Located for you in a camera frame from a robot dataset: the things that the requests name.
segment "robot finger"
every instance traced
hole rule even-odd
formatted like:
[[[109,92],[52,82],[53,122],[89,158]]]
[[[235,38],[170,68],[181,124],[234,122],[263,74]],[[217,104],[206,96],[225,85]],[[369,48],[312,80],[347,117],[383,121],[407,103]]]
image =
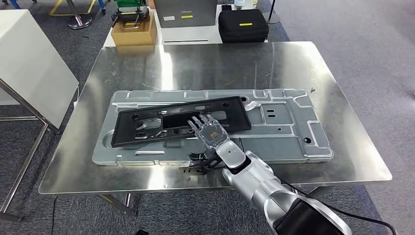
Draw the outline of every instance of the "robot finger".
[[[215,121],[216,119],[212,118],[210,114],[206,114],[206,117],[209,119],[209,121]]]
[[[204,123],[208,123],[208,122],[209,122],[209,119],[206,117],[206,115],[199,114],[199,117],[200,117],[200,119],[201,119]]]
[[[187,120],[187,123],[190,125],[190,127],[193,129],[193,131],[197,131],[197,126],[190,120]]]
[[[196,123],[197,126],[199,126],[199,127],[202,126],[202,123],[197,119],[197,117],[192,116],[192,119],[193,119],[194,123]]]

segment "metal table surface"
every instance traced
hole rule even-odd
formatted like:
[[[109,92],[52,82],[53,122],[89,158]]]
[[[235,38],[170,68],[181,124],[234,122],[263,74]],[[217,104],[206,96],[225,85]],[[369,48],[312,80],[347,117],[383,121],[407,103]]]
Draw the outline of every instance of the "metal table surface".
[[[103,48],[39,187],[41,194],[110,194],[230,188],[221,171],[189,176],[174,166],[98,166],[92,153],[118,90],[295,88],[309,91],[334,158],[272,165],[296,185],[340,186],[392,179],[311,42]]]

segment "yellow floor marking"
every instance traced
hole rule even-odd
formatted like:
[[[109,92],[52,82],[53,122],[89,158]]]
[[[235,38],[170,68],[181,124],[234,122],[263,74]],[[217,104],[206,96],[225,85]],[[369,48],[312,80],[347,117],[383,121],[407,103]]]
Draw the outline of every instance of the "yellow floor marking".
[[[55,14],[56,9],[58,9],[58,7],[60,6],[60,4],[62,3],[63,0],[58,0],[56,2],[56,4],[54,5],[54,7],[52,8],[52,10],[49,12],[50,16],[73,16],[73,14]],[[89,14],[92,10],[93,5],[95,4],[96,0],[92,0],[90,7],[88,9],[87,13],[79,13],[80,15],[86,15]]]
[[[58,9],[58,6],[62,3],[62,0],[58,0],[56,4],[53,6],[52,10],[49,12],[50,16],[53,16],[53,13],[55,13],[56,9]]]

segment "silver robotic arm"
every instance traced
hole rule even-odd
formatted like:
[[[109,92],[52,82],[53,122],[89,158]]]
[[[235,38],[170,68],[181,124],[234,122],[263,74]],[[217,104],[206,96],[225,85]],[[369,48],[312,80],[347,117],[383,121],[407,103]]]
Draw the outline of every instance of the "silver robotic arm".
[[[265,215],[274,234],[351,235],[348,225],[325,205],[286,189],[269,165],[251,151],[244,153],[210,115],[192,117],[188,123],[225,163],[227,182]]]

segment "white bottle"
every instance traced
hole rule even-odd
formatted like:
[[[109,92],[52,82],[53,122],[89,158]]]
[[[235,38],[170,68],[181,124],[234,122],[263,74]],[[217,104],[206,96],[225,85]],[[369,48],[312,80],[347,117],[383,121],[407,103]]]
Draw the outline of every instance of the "white bottle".
[[[245,0],[234,0],[235,10],[242,10],[245,5]]]
[[[254,8],[254,0],[245,0],[243,10],[249,10]]]

